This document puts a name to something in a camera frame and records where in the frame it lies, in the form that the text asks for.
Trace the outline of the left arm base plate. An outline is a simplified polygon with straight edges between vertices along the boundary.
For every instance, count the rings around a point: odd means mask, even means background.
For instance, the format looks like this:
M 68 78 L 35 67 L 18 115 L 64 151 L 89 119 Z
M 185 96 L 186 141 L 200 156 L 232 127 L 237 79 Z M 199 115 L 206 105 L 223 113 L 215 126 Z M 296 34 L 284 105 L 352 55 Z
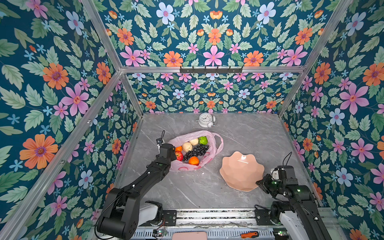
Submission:
M 176 210 L 163 210 L 162 217 L 156 217 L 154 220 L 148 221 L 140 225 L 140 227 L 174 227 L 177 222 Z

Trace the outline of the pink flower-shaped bowl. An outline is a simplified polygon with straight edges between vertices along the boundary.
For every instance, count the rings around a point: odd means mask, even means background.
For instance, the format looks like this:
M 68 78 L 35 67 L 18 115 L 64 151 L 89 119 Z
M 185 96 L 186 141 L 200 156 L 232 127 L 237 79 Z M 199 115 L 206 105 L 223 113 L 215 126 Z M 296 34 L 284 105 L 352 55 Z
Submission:
M 234 152 L 223 158 L 220 174 L 229 187 L 250 192 L 258 187 L 256 182 L 263 179 L 264 170 L 265 167 L 257 162 L 254 155 Z

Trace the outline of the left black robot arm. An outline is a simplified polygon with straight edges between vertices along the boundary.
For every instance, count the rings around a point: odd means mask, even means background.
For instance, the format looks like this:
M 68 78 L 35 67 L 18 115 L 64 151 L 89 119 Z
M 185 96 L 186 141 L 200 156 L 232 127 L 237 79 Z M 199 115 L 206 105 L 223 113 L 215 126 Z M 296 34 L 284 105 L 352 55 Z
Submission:
M 140 204 L 147 192 L 161 182 L 169 173 L 171 163 L 177 159 L 175 147 L 161 144 L 159 154 L 146 171 L 131 184 L 110 190 L 104 208 L 96 222 L 98 233 L 112 238 L 129 240 L 134 236 L 139 223 Z

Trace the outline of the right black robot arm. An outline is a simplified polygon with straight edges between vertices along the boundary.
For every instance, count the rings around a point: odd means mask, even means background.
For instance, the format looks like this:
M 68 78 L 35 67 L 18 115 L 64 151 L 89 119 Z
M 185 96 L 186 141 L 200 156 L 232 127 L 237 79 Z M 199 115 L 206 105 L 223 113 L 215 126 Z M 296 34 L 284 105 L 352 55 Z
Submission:
M 280 165 L 256 184 L 273 197 L 270 219 L 282 224 L 293 240 L 330 240 L 315 197 L 309 187 L 299 185 L 292 166 Z

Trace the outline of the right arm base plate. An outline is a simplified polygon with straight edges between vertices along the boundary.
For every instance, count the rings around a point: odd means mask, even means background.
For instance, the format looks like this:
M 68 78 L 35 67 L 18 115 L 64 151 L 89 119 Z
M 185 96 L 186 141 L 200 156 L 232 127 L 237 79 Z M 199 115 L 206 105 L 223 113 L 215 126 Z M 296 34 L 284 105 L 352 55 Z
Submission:
M 255 219 L 259 226 L 282 226 L 281 219 L 288 214 L 296 212 L 287 204 L 287 202 L 273 202 L 270 207 L 255 205 Z

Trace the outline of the pink plastic bag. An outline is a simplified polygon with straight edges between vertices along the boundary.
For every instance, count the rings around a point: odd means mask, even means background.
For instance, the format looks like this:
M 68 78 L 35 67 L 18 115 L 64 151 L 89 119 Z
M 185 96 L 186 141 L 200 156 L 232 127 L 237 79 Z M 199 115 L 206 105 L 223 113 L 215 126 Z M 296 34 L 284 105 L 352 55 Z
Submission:
M 224 149 L 224 140 L 210 131 L 197 131 L 178 136 L 169 144 L 176 147 L 177 159 L 171 163 L 170 171 L 194 171 L 210 163 Z

